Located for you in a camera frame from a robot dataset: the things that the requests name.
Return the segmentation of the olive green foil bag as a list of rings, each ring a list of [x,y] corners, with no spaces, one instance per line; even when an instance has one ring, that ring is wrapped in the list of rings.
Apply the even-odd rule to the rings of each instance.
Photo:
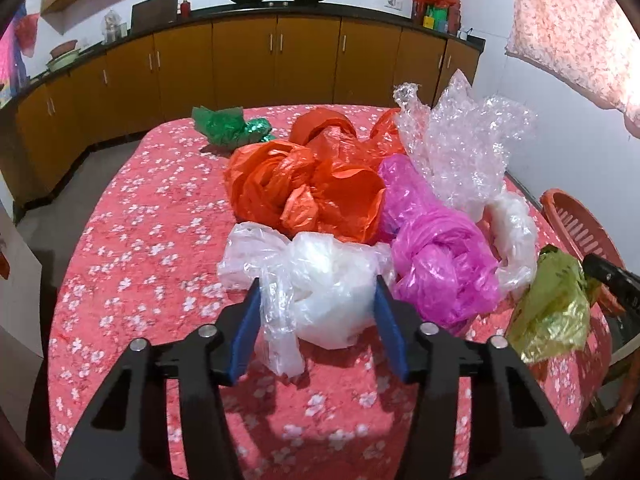
[[[544,246],[535,279],[518,300],[506,330],[510,346],[527,365],[582,350],[599,289],[600,282],[588,278],[577,258]]]

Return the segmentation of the magenta plastic bag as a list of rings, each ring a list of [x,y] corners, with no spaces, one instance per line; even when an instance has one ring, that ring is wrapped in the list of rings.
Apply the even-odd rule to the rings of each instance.
[[[499,302],[498,261],[484,233],[435,196],[408,156],[386,157],[378,175],[385,184],[380,228],[397,274],[394,297],[422,320],[462,333]]]

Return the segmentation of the clear bubble wrap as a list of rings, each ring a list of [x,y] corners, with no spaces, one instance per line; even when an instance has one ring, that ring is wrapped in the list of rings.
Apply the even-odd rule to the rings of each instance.
[[[456,70],[435,106],[413,82],[393,91],[395,122],[405,152],[445,206],[480,221],[501,192],[514,146],[533,135],[537,116],[504,96],[479,99]]]

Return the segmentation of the white plastic bag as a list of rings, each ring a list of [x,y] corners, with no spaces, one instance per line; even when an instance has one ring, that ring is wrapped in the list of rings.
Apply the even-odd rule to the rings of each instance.
[[[503,188],[488,204],[494,246],[500,256],[496,271],[500,296],[521,297],[537,273],[537,226],[523,197]]]
[[[258,354],[287,378],[305,371],[302,340],[324,350],[356,344],[374,324],[376,279],[392,284],[396,278],[389,244],[346,243],[317,232],[287,238],[255,222],[233,227],[217,275],[228,290],[259,281]]]

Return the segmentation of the red plastic bag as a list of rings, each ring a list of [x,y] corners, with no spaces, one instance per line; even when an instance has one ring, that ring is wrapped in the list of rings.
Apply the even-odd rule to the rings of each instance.
[[[288,140],[306,146],[318,160],[377,170],[386,157],[406,154],[395,122],[398,112],[398,108],[386,110],[361,140],[356,127],[344,114],[316,107],[296,119]]]

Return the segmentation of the brown lower kitchen cabinets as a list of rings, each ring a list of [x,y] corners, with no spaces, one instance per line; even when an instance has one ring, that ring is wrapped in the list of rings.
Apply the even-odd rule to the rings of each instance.
[[[31,84],[1,112],[1,173],[15,209],[49,203],[91,151],[213,110],[387,106],[409,81],[434,104],[473,78],[485,43],[381,11],[323,3],[216,6],[110,46]]]

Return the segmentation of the red plastic basket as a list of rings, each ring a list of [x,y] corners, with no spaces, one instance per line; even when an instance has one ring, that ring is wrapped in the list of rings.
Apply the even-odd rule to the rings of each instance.
[[[582,260],[594,252],[616,266],[625,267],[608,233],[583,203],[559,188],[544,192],[540,203],[544,218],[572,256]]]

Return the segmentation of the pink floral hanging cloth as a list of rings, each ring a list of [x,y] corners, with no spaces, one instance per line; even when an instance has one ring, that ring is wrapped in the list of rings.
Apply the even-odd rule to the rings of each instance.
[[[506,53],[619,110],[639,135],[639,37],[616,0],[514,0]]]

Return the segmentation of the orange plastic bag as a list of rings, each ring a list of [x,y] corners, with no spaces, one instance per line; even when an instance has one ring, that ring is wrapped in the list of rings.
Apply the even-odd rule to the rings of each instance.
[[[385,184],[368,166],[320,160],[306,146],[271,140],[238,148],[224,185],[238,220],[289,238],[318,232],[371,244],[378,235]]]

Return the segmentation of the green foil wrapper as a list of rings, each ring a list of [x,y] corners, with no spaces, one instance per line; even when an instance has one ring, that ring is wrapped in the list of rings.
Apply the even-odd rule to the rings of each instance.
[[[191,118],[194,129],[205,136],[210,145],[223,152],[274,139],[270,122],[261,117],[245,119],[242,107],[210,110],[197,106],[192,108]]]

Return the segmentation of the red bag with boxes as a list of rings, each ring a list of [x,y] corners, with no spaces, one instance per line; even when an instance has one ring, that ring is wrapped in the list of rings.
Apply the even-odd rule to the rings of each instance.
[[[411,21],[423,28],[456,36],[461,25],[460,0],[411,0]]]

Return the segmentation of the stacked bowls on counter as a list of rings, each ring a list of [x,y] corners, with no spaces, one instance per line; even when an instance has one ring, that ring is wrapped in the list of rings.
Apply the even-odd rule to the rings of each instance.
[[[62,70],[62,68],[69,66],[75,62],[79,56],[79,49],[77,47],[76,40],[70,40],[59,44],[51,52],[51,59],[47,62],[47,69],[50,73]]]

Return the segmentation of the glass jar on counter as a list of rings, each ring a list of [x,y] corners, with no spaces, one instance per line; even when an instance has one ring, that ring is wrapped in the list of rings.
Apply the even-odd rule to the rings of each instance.
[[[121,24],[122,19],[116,11],[109,10],[107,14],[104,15],[101,24],[104,44],[111,44],[122,38]]]

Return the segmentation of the dark cutting board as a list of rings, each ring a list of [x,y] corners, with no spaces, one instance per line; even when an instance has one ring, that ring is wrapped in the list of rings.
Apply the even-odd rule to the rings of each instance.
[[[131,9],[130,32],[142,34],[173,23],[177,19],[178,0],[144,0]]]

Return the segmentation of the small red bottle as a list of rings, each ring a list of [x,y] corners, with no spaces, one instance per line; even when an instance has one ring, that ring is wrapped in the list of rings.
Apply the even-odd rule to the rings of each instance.
[[[191,14],[191,3],[189,0],[182,0],[179,6],[180,18],[188,18]]]

